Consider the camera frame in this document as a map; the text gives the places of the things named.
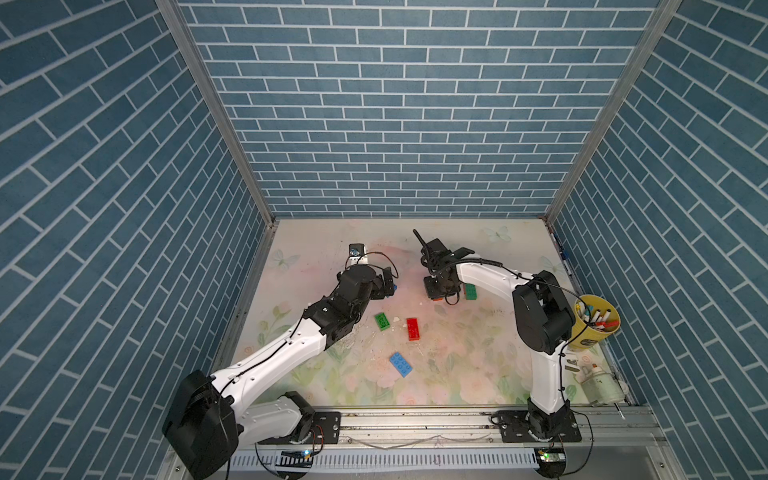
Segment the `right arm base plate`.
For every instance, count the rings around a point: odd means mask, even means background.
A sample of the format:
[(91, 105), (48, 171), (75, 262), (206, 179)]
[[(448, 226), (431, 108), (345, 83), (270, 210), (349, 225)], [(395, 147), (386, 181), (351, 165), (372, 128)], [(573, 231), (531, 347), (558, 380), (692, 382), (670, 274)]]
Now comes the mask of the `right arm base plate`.
[(557, 434), (547, 437), (534, 433), (527, 410), (498, 410), (490, 415), (489, 421), (499, 430), (503, 443), (579, 443), (583, 439), (572, 411), (568, 412)]

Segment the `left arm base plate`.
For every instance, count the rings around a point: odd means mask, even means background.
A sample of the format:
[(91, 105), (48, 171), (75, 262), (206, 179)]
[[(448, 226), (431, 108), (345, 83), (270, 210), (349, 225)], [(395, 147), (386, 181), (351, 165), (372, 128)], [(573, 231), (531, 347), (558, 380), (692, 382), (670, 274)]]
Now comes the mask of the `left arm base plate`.
[(340, 411), (316, 411), (304, 414), (288, 436), (291, 444), (337, 444), (342, 415)]

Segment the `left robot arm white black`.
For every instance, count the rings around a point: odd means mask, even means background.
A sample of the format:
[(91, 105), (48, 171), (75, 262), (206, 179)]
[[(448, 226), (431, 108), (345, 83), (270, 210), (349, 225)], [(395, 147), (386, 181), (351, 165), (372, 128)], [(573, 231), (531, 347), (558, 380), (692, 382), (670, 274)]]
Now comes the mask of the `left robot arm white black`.
[(349, 334), (368, 304), (394, 295), (391, 268), (355, 264), (340, 272), (327, 296), (309, 305), (297, 323), (247, 358), (212, 374), (183, 378), (162, 433), (195, 479), (224, 466), (242, 443), (273, 438), (301, 442), (311, 434), (314, 408), (297, 392), (258, 398), (294, 368)]

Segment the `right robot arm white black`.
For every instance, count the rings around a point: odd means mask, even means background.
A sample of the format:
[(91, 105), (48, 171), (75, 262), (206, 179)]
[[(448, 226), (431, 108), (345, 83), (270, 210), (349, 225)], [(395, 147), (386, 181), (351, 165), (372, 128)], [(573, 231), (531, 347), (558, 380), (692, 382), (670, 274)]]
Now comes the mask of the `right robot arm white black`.
[(471, 284), (512, 303), (518, 336), (532, 358), (529, 431), (543, 441), (558, 436), (571, 413), (564, 393), (562, 355), (575, 317), (556, 277), (547, 270), (520, 273), (471, 249), (453, 251), (438, 239), (426, 242), (418, 232), (414, 234), (421, 244), (421, 264), (428, 271), (424, 285), (430, 299), (457, 296), (463, 285)]

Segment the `long green lego brick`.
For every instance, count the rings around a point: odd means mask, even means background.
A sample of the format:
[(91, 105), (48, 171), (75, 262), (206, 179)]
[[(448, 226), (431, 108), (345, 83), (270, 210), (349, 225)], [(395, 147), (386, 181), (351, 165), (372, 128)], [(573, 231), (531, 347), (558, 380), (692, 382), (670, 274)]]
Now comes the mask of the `long green lego brick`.
[(478, 299), (477, 288), (474, 284), (464, 284), (464, 294), (468, 301), (476, 301)]

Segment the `small green lego brick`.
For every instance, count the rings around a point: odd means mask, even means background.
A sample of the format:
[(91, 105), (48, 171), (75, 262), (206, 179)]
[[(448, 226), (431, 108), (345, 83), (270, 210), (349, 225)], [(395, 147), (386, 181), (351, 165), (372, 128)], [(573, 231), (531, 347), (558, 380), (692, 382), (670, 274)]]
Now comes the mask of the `small green lego brick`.
[(391, 324), (384, 312), (377, 313), (374, 316), (377, 327), (380, 331), (385, 331), (390, 328)]

